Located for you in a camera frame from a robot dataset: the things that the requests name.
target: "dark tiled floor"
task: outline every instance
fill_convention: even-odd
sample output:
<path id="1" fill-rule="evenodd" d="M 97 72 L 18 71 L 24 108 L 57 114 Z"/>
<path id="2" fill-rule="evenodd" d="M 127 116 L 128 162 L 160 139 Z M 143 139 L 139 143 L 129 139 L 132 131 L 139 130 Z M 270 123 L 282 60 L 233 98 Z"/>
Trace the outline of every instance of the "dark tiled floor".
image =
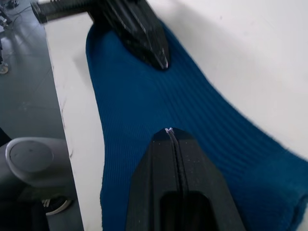
<path id="1" fill-rule="evenodd" d="M 0 75 L 0 127 L 11 137 L 65 139 L 55 91 L 44 27 L 36 20 L 29 0 L 7 11 L 13 29 L 0 28 L 2 56 L 9 72 Z M 81 231 L 78 202 L 48 217 L 51 231 Z"/>

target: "blue sweater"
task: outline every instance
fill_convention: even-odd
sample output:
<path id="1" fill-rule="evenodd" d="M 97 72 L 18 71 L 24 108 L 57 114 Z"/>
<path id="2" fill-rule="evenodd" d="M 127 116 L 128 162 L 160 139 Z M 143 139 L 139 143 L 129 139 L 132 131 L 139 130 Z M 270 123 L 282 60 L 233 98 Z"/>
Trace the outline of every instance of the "blue sweater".
<path id="1" fill-rule="evenodd" d="M 248 231 L 296 230 L 308 201 L 308 163 L 238 113 L 165 31 L 167 71 L 131 55 L 114 32 L 94 25 L 88 35 L 105 142 L 103 230 L 125 230 L 130 178 L 152 135 L 169 127 L 198 140 L 224 175 Z"/>

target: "white table surface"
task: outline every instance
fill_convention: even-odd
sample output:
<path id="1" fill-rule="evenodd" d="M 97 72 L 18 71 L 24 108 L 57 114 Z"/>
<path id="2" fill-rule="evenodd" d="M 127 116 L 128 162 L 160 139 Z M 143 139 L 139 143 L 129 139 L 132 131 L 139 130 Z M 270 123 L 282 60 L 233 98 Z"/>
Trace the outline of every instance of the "white table surface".
<path id="1" fill-rule="evenodd" d="M 308 1 L 149 3 L 231 104 L 308 158 Z M 84 229 L 99 231 L 104 142 L 85 55 L 91 25 L 84 13 L 45 28 Z"/>

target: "gray stool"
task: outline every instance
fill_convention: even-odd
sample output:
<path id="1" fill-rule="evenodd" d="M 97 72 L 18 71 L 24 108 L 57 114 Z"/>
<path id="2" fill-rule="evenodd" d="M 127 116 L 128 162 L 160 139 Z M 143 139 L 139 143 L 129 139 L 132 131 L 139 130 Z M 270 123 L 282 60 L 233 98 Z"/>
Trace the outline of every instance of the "gray stool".
<path id="1" fill-rule="evenodd" d="M 17 138 L 0 147 L 0 200 L 77 199 L 64 140 Z"/>

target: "blue knit fabric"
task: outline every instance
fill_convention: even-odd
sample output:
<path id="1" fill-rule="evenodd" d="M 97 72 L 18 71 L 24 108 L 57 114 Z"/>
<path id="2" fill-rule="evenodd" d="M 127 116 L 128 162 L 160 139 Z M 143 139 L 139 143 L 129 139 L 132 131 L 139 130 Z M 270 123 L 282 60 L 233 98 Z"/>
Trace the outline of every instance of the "blue knit fabric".
<path id="1" fill-rule="evenodd" d="M 308 200 L 308 163 L 239 114 L 165 30 L 167 71 L 135 58 L 114 32 L 93 26 L 88 35 L 105 142 L 103 230 L 125 230 L 130 178 L 152 135 L 169 127 L 196 137 L 223 173 L 247 230 L 296 230 Z"/>

